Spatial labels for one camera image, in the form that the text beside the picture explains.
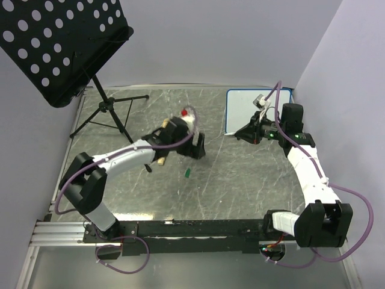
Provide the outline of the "blue framed whiteboard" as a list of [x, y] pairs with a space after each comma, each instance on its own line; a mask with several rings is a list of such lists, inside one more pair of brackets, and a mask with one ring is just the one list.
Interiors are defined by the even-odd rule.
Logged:
[[[258, 107], [254, 104], [258, 96], [267, 96], [270, 89], [230, 89], [226, 93], [226, 124], [225, 133], [227, 135], [235, 133], [238, 129], [248, 124], [250, 118]], [[292, 100], [292, 90], [283, 88], [280, 91], [278, 111], [282, 113], [282, 108], [285, 103], [290, 103]], [[276, 108], [276, 92], [269, 98], [271, 105], [266, 112], [269, 120], [274, 120]]]

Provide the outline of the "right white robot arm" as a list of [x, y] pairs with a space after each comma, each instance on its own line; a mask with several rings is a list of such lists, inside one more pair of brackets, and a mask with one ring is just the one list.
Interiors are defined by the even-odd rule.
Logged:
[[315, 142], [303, 132], [303, 106], [286, 103], [278, 122], [259, 111], [248, 124], [235, 132], [238, 140], [258, 145], [262, 139], [276, 140], [295, 170], [304, 196], [301, 214], [269, 210], [264, 217], [263, 233], [275, 240], [291, 235], [299, 247], [341, 247], [353, 217], [353, 209], [343, 204], [327, 180], [318, 160]]

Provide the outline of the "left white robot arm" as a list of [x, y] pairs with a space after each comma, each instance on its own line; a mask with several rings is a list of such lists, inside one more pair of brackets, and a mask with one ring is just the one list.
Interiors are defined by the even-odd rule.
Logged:
[[103, 202], [106, 183], [137, 166], [148, 166], [167, 157], [172, 151], [201, 159], [205, 155], [205, 136], [199, 133], [197, 143], [193, 142], [197, 123], [196, 116], [173, 117], [166, 127], [154, 130], [125, 148], [93, 157], [85, 152], [78, 154], [61, 180], [57, 201], [66, 197], [75, 211], [94, 224], [103, 241], [114, 241], [120, 222]]

